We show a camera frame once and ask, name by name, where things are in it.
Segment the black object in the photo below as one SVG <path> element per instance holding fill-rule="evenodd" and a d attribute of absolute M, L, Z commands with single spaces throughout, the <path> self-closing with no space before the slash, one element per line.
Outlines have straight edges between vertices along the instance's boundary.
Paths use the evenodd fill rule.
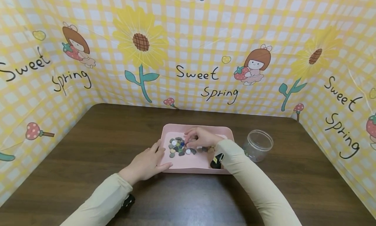
<path fill-rule="evenodd" d="M 215 156 L 213 158 L 213 161 L 210 162 L 210 167 L 212 169 L 220 169 L 223 157 L 224 157 L 223 154 L 218 154 L 217 156 Z"/>
<path fill-rule="evenodd" d="M 128 207 L 131 207 L 135 201 L 136 201 L 136 198 L 132 194 L 129 194 L 129 197 L 123 202 L 123 205 L 121 206 L 121 208 L 125 209 Z"/>

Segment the cartoon girl's hair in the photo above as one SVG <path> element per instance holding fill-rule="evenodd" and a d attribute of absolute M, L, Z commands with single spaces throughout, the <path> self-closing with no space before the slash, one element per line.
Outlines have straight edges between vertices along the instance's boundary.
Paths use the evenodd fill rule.
<path fill-rule="evenodd" d="M 84 46 L 84 53 L 90 54 L 89 46 L 87 45 L 85 39 L 77 32 L 77 27 L 74 25 L 68 25 L 67 23 L 63 22 L 63 34 L 65 39 L 70 45 L 73 45 L 70 40 L 73 40 L 82 46 Z"/>
<path fill-rule="evenodd" d="M 264 66 L 262 66 L 260 70 L 266 70 L 266 68 L 269 66 L 270 59 L 272 58 L 272 56 L 270 55 L 271 50 L 272 46 L 266 46 L 265 44 L 263 44 L 261 45 L 261 48 L 251 51 L 244 62 L 244 67 L 248 66 L 250 60 L 257 60 L 264 63 Z"/>

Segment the beige long sleeve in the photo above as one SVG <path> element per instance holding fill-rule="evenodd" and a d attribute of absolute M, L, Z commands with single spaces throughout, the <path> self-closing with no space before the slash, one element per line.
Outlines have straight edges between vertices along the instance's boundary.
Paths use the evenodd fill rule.
<path fill-rule="evenodd" d="M 132 190 L 132 186 L 123 178 L 113 174 L 60 226 L 105 226 L 119 211 Z"/>
<path fill-rule="evenodd" d="M 248 157 L 239 145 L 222 140 L 215 147 L 215 154 L 223 153 L 223 167 L 245 189 L 257 207 L 265 226 L 301 226 L 295 212 L 267 175 Z"/>

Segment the hand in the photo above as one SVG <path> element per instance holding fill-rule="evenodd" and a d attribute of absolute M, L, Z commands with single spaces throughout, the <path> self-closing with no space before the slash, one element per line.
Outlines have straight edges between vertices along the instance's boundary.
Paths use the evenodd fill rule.
<path fill-rule="evenodd" d="M 171 162 L 157 166 L 166 150 L 165 148 L 158 149 L 159 145 L 161 145 L 161 140 L 158 140 L 151 148 L 138 154 L 128 167 L 119 172 L 119 176 L 133 186 L 140 180 L 147 180 L 172 167 Z"/>
<path fill-rule="evenodd" d="M 187 147 L 216 146 L 218 142 L 220 142 L 221 140 L 224 140 L 222 137 L 214 135 L 201 127 L 191 128 L 187 130 L 184 134 L 186 135 L 185 143 L 187 144 Z M 193 141 L 193 142 L 188 142 L 195 135 L 198 136 L 198 140 Z"/>

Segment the sunflower center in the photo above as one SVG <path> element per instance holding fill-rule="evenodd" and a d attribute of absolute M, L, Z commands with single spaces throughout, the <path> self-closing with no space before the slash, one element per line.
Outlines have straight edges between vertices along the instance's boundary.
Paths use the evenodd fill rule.
<path fill-rule="evenodd" d="M 149 40 L 146 38 L 143 34 L 134 34 L 133 35 L 133 44 L 136 46 L 136 48 L 140 51 L 146 52 L 149 50 Z"/>
<path fill-rule="evenodd" d="M 317 50 L 311 55 L 311 57 L 309 58 L 309 64 L 310 64 L 310 65 L 313 65 L 314 63 L 316 63 L 316 61 L 320 58 L 321 53 L 322 53 L 322 48 L 317 49 Z"/>

